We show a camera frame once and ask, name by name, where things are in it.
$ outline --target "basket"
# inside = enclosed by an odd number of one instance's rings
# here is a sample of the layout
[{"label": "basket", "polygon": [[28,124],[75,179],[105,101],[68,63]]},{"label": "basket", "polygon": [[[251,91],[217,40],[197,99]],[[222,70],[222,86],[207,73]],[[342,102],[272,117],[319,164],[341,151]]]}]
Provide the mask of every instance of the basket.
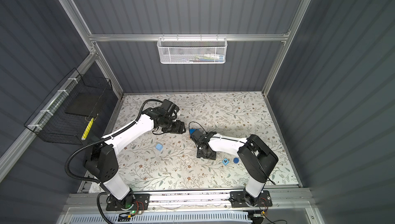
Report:
[{"label": "basket", "polygon": [[[38,109],[40,118],[32,122],[31,116],[24,126],[44,142],[50,143],[83,145],[88,135],[100,136],[95,134],[97,124],[90,121],[102,115],[102,108],[112,93],[111,81],[78,75],[64,90],[58,92],[49,108]],[[88,124],[91,132],[84,134]]]},{"label": "basket", "polygon": [[163,64],[223,64],[228,42],[224,40],[158,39],[160,62]]}]

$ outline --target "floral tablecloth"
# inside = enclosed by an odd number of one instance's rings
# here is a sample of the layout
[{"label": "floral tablecloth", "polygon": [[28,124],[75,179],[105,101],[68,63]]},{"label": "floral tablecloth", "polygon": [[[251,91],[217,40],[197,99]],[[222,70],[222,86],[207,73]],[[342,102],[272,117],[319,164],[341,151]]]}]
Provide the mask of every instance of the floral tablecloth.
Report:
[{"label": "floral tablecloth", "polygon": [[[189,122],[196,121],[207,131],[225,136],[258,135],[279,157],[270,178],[278,185],[298,184],[260,92],[129,95],[114,130],[134,120],[143,101],[151,98],[167,98],[178,105],[178,119],[185,122],[186,129]],[[150,102],[145,108],[159,105]],[[190,128],[200,127],[191,123]],[[163,145],[162,151],[155,148],[158,143]],[[222,163],[224,158],[230,160],[226,166]],[[249,174],[241,161],[236,164],[233,159],[224,152],[217,152],[215,161],[196,158],[196,146],[188,130],[184,134],[163,135],[150,131],[121,151],[118,172],[134,191],[245,186]],[[90,192],[101,191],[96,183],[92,184]]]}]

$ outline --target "black wire basket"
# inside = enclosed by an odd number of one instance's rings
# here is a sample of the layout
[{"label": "black wire basket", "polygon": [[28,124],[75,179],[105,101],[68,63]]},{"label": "black wire basket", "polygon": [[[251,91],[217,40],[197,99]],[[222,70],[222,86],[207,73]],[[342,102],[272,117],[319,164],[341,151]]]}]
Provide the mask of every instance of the black wire basket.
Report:
[{"label": "black wire basket", "polygon": [[79,74],[24,126],[45,142],[84,145],[112,91],[111,80]]}]

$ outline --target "light blue cube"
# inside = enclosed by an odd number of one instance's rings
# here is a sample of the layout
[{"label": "light blue cube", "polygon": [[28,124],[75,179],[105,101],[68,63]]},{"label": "light blue cube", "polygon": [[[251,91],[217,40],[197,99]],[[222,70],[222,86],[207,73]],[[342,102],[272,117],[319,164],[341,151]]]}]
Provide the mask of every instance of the light blue cube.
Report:
[{"label": "light blue cube", "polygon": [[222,160],[222,163],[226,166],[229,163],[229,160],[225,158],[224,160]]},{"label": "light blue cube", "polygon": [[161,145],[160,143],[158,143],[155,148],[159,151],[161,151],[163,149],[163,145]]}]

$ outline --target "yellow handle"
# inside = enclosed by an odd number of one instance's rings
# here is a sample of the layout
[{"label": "yellow handle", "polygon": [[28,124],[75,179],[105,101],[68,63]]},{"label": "yellow handle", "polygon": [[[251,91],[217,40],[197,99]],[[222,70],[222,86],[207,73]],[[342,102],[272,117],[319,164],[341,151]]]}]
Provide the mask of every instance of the yellow handle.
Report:
[{"label": "yellow handle", "polygon": [[81,140],[85,140],[85,139],[86,139],[86,137],[87,137],[88,134],[89,134],[89,131],[91,130],[92,125],[93,125],[93,118],[91,118],[91,121],[90,121],[90,122],[88,123],[88,125],[86,126],[85,132],[84,132],[84,134],[82,135]]}]

